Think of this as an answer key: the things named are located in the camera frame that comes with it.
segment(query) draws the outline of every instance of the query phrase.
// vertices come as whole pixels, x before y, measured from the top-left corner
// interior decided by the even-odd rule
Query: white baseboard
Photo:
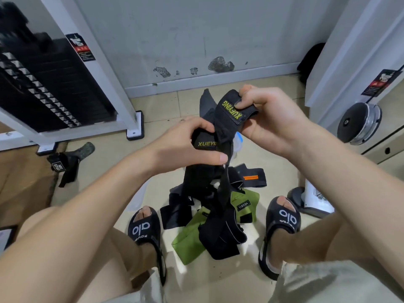
[[[152,94],[160,94],[164,92],[254,80],[270,76],[281,76],[296,73],[298,64],[298,62],[293,62],[290,64],[258,67],[225,73],[214,73],[206,76],[188,77],[186,79],[161,82],[158,83],[157,86],[147,84],[128,87],[125,88],[125,91],[129,98],[136,98],[139,96],[150,96]]]

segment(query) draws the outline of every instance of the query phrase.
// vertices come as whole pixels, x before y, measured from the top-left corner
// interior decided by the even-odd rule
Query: black slide sandal
[[[132,238],[134,242],[139,246],[147,242],[154,246],[154,249],[157,253],[157,267],[160,275],[160,281],[161,285],[164,286],[167,277],[167,270],[166,262],[160,248],[160,219],[157,212],[153,208],[149,208],[151,210],[151,215],[149,217],[134,221],[140,209],[133,215],[128,226],[128,236]]]
[[[276,201],[279,197],[272,199],[267,209],[266,218],[266,235],[262,243],[259,255],[258,264],[262,272],[270,279],[276,281],[278,279],[280,270],[267,263],[267,249],[268,242],[274,234],[276,229],[285,229],[290,234],[295,234],[300,231],[301,218],[295,204],[286,198],[295,208],[296,212],[279,205]]]

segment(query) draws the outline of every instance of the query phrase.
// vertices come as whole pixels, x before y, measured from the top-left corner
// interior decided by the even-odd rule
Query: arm
[[[223,153],[192,147],[198,127],[214,131],[199,117],[179,123],[12,244],[0,257],[2,301],[70,302],[106,234],[148,178],[190,164],[227,161]]]
[[[255,103],[261,110],[242,133],[293,163],[404,286],[404,183],[310,122],[280,89],[244,86],[240,95],[242,102],[236,107]]]

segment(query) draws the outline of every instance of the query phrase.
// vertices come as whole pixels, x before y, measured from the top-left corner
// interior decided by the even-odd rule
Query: forearm
[[[4,301],[72,299],[106,234],[151,176],[147,155],[141,150],[122,160],[5,251],[0,258]]]
[[[404,183],[352,152],[325,129],[310,124],[290,161],[364,237],[404,286]]]

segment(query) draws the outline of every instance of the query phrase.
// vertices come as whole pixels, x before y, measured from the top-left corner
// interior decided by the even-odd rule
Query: person's left hand
[[[197,150],[192,146],[191,136],[197,128],[203,128],[211,133],[215,131],[215,127],[209,121],[200,117],[187,117],[143,148],[152,163],[154,174],[197,163],[222,165],[227,162],[228,157],[224,153]]]

